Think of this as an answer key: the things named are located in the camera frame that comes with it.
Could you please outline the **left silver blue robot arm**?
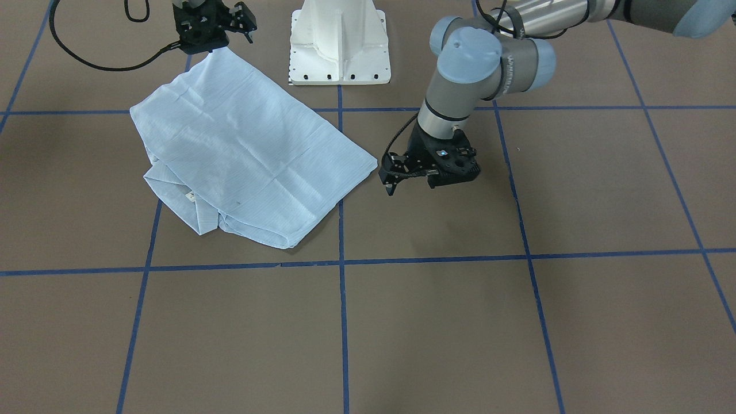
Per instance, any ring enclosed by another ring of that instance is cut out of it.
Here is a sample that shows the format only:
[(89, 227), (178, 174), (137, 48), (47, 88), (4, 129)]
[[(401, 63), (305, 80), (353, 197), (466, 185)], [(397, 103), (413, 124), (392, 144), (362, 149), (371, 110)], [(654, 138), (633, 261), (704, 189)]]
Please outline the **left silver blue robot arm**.
[(534, 91), (555, 74), (550, 40), (587, 22), (623, 21), (701, 39), (734, 18), (733, 1), (522, 1), (473, 18), (444, 17), (431, 31), (436, 71), (420, 110), (408, 121), (407, 151), (387, 147), (379, 179), (393, 196), (398, 184), (426, 177), (431, 188), (470, 182), (480, 174), (465, 128), (479, 101)]

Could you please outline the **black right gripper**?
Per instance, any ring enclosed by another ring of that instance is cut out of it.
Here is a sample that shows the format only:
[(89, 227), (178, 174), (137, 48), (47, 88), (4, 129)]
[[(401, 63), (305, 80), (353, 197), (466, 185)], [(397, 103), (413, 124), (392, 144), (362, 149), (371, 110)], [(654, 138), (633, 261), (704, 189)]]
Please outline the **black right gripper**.
[(243, 34), (250, 44), (258, 29), (254, 13), (244, 2), (231, 7), (223, 1), (173, 1), (177, 49), (187, 55), (213, 52), (229, 44), (228, 32)]

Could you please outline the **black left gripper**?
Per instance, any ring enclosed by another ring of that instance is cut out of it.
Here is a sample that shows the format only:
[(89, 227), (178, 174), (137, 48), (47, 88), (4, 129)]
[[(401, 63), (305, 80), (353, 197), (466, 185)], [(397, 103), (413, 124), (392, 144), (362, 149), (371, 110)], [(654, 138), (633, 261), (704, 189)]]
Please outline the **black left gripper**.
[(450, 139), (437, 139), (423, 131), (416, 121), (407, 151), (402, 155), (391, 152), (392, 144), (407, 127), (403, 126), (389, 142), (379, 164), (379, 179), (388, 196), (394, 196), (398, 183), (410, 178), (426, 177), (434, 189), (470, 182), (480, 175), (476, 149), (463, 129), (452, 129)]

